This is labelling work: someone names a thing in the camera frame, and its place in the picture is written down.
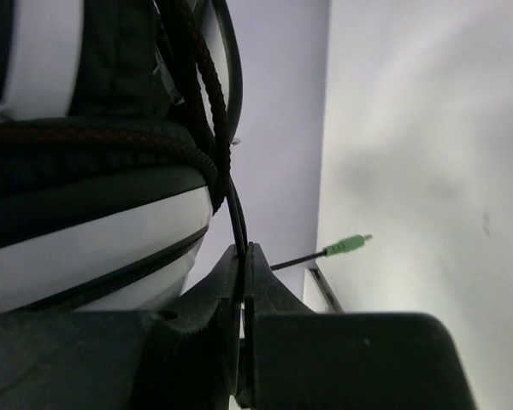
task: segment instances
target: headphone ear cushion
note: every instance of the headphone ear cushion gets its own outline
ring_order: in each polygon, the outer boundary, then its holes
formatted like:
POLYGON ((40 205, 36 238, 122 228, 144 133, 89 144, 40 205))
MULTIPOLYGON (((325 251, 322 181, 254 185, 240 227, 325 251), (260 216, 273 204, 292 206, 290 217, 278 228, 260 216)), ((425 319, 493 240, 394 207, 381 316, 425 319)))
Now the headphone ear cushion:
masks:
POLYGON ((170 121, 68 117, 15 126, 144 132, 181 143, 180 159, 195 160, 184 165, 171 155, 117 148, 0 147, 0 248, 206 187, 215 178, 212 160, 197 151, 184 127, 170 121))
POLYGON ((156 62, 151 0, 84 1, 84 30, 70 115, 165 118, 171 97, 156 62))

